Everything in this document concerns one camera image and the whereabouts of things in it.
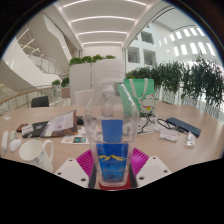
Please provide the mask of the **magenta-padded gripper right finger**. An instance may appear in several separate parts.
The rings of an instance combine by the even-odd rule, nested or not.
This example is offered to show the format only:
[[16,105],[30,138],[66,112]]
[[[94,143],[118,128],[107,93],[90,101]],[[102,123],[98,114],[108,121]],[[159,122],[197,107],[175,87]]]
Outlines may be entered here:
[[157,156],[148,156],[137,148],[133,150],[128,177],[132,188],[146,186],[170,174],[170,169]]

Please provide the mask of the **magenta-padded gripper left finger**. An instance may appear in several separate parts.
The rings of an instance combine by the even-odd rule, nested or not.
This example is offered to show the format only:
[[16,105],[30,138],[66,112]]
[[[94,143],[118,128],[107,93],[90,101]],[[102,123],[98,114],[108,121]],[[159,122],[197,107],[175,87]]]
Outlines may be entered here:
[[68,158],[55,174],[78,186],[93,189],[97,170],[91,151],[87,150],[76,159]]

